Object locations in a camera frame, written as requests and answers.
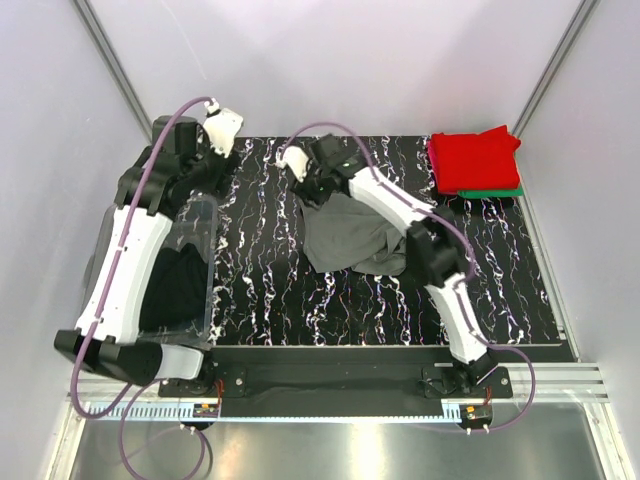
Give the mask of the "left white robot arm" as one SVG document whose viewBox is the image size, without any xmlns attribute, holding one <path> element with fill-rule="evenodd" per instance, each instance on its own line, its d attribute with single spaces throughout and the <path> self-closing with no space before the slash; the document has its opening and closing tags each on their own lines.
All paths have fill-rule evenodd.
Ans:
<svg viewBox="0 0 640 480">
<path fill-rule="evenodd" d="M 140 330 L 157 258 L 176 218 L 193 192 L 215 192 L 243 123 L 220 107 L 204 121 L 170 115 L 154 121 L 151 144 L 119 178 L 105 214 L 86 304 L 75 327 L 54 338 L 55 350 L 75 369 L 139 386 L 180 379 L 196 396 L 214 388 L 216 372 L 204 364 L 203 349 L 145 340 Z"/>
</svg>

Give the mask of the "grey t shirt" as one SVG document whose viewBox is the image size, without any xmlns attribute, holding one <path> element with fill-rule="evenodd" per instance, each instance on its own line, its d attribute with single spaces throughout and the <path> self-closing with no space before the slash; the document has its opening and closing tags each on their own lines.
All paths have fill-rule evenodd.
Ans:
<svg viewBox="0 0 640 480">
<path fill-rule="evenodd" d="M 334 194 L 318 208 L 303 205 L 303 252 L 318 273 L 350 269 L 359 274 L 397 276 L 406 269 L 406 241 L 367 205 Z"/>
</svg>

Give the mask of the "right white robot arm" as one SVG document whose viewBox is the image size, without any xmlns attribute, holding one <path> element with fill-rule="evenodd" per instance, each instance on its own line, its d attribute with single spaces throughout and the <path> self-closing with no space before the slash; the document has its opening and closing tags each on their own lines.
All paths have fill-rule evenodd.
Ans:
<svg viewBox="0 0 640 480">
<path fill-rule="evenodd" d="M 327 134 L 301 148 L 289 139 L 279 167 L 292 172 L 293 192 L 307 205 L 319 207 L 332 195 L 345 194 L 403 235 L 407 266 L 426 286 L 445 326 L 455 387 L 470 397 L 486 389 L 497 361 L 468 295 L 473 251 L 450 211 L 419 201 L 394 184 L 373 164 L 360 140 L 349 147 Z"/>
</svg>

